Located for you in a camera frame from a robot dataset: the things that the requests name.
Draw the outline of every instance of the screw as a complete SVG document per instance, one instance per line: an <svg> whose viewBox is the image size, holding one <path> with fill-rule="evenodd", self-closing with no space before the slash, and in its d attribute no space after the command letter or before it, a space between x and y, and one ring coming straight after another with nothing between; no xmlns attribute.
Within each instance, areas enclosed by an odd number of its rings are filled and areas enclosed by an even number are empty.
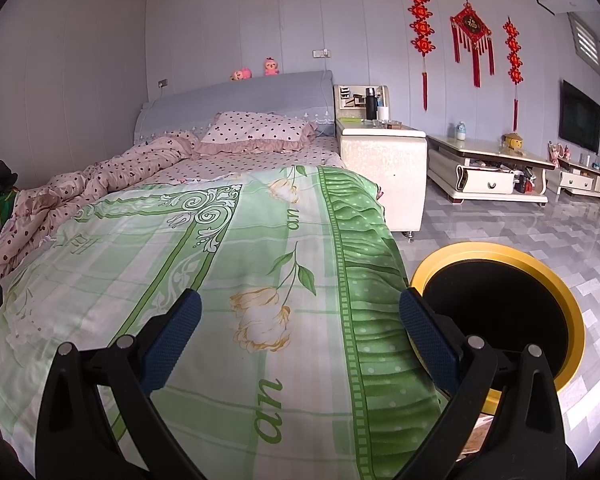
<svg viewBox="0 0 600 480"><path fill-rule="evenodd" d="M542 349L538 345L529 345L529 353L533 357L540 357L542 355Z"/></svg>
<svg viewBox="0 0 600 480"><path fill-rule="evenodd" d="M134 343L134 337L129 334L121 335L116 339L116 346L118 348L129 348Z"/></svg>
<svg viewBox="0 0 600 480"><path fill-rule="evenodd" d="M60 346L58 347L58 353L60 355L67 355L73 349L74 345L69 342L60 343Z"/></svg>
<svg viewBox="0 0 600 480"><path fill-rule="evenodd" d="M484 348L484 339L482 339L480 336L469 336L468 342L469 346L475 350L482 350Z"/></svg>

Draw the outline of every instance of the tiled floor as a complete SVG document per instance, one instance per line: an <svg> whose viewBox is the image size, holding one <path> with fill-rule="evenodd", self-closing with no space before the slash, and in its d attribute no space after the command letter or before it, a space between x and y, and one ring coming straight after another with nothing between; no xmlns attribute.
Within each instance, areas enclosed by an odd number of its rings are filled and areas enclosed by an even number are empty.
<svg viewBox="0 0 600 480"><path fill-rule="evenodd" d="M586 326L582 364L560 393L567 444L581 463L600 440L600 200L556 197L545 208L515 202L452 205L428 181L422 228L410 242L394 234L409 276L436 249L464 241L495 242L542 260L571 289Z"/></svg>

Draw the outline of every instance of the bed sheet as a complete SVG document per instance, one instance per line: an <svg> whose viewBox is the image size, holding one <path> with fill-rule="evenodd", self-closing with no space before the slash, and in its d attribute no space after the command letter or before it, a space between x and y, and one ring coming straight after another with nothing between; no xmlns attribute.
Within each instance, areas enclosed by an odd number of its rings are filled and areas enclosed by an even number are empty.
<svg viewBox="0 0 600 480"><path fill-rule="evenodd" d="M266 171L301 164L306 166L335 166L344 168L338 154L338 141L335 137L317 137L304 150L289 153L241 153L239 155L203 156L196 160L181 160L179 163L159 171L143 180L145 184L168 184L184 178L212 180L231 173L245 171Z"/></svg>
<svg viewBox="0 0 600 480"><path fill-rule="evenodd" d="M392 478L440 416L409 344L398 247L355 173L297 165L112 193L21 265L0 308L0 428L33 471L58 344L137 334L184 288L203 315L151 399L209 480ZM141 464L110 390L101 397Z"/></svg>

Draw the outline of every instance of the gray headboard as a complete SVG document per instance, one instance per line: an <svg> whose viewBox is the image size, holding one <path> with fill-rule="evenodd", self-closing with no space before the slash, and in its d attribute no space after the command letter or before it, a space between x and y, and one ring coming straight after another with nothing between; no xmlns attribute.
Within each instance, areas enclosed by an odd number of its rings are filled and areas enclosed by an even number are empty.
<svg viewBox="0 0 600 480"><path fill-rule="evenodd" d="M333 120L333 73L299 72L228 81L145 103L136 121L134 143L167 130L202 130L218 112L277 113ZM333 124L318 124L333 135Z"/></svg>

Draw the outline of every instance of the window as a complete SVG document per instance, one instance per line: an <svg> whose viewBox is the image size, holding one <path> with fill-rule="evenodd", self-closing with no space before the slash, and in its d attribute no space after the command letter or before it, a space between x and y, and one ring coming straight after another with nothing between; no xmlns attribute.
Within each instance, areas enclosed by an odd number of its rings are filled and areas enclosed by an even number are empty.
<svg viewBox="0 0 600 480"><path fill-rule="evenodd" d="M573 41L576 52L593 70L600 74L600 42L592 30L582 22L578 16L569 13Z"/></svg>

